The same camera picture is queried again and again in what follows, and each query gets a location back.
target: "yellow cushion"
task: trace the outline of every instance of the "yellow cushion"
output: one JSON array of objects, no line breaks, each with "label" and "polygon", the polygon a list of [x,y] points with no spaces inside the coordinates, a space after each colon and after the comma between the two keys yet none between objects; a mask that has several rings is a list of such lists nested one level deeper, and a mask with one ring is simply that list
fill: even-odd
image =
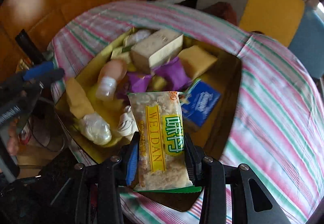
[{"label": "yellow cushion", "polygon": [[248,0],[239,27],[246,31],[261,31],[288,47],[304,7],[302,0]]}]

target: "plastic bag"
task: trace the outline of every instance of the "plastic bag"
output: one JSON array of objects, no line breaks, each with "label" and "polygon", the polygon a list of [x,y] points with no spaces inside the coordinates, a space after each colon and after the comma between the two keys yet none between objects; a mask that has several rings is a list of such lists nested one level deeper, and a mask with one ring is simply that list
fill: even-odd
[{"label": "plastic bag", "polygon": [[149,37],[151,35],[151,31],[148,29],[142,29],[137,31],[134,34],[131,34],[124,39],[124,46],[132,46],[135,45],[137,42],[142,41],[143,39]]},{"label": "plastic bag", "polygon": [[79,120],[80,132],[96,145],[110,142],[112,135],[109,124],[96,112]]},{"label": "plastic bag", "polygon": [[178,94],[176,91],[128,94],[141,134],[137,191],[192,185],[185,165]]}]

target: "red-brown object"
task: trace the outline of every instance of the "red-brown object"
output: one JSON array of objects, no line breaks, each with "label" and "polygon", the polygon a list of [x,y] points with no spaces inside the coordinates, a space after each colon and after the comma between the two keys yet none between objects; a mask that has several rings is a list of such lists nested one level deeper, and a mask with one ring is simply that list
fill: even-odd
[{"label": "red-brown object", "polygon": [[218,2],[203,9],[203,12],[224,19],[235,26],[238,25],[236,12],[230,3]]}]

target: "table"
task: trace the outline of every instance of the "table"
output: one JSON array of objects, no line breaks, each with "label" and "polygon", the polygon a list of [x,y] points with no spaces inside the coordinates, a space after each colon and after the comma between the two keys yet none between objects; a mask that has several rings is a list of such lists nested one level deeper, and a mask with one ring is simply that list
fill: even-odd
[{"label": "table", "polygon": [[[279,42],[245,32],[190,8],[119,1],[78,16],[53,38],[49,49],[65,69],[51,90],[55,101],[64,81],[76,76],[106,45],[131,27],[170,28],[218,46],[242,61],[239,98],[221,162],[250,165],[292,223],[306,223],[324,196],[324,107],[300,61]],[[91,161],[85,156],[79,160]],[[202,194],[187,212],[177,212],[128,188],[120,191],[124,213],[136,223],[198,223]],[[230,190],[226,190],[231,223]]]}]

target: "purple wrapper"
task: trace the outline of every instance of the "purple wrapper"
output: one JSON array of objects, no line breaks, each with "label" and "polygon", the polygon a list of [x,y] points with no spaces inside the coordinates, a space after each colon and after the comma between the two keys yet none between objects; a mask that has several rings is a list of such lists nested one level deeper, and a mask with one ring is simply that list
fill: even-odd
[{"label": "purple wrapper", "polygon": [[168,82],[167,91],[179,91],[191,83],[191,79],[186,75],[179,57],[175,57],[168,63],[155,68],[154,72]]},{"label": "purple wrapper", "polygon": [[122,88],[120,88],[115,92],[115,96],[117,99],[124,100],[125,104],[128,104],[129,103],[129,98],[127,96],[128,91],[129,91],[129,82],[126,82]]},{"label": "purple wrapper", "polygon": [[148,84],[152,79],[151,75],[145,75],[138,72],[127,72],[127,76],[129,79],[128,92],[146,92]]}]

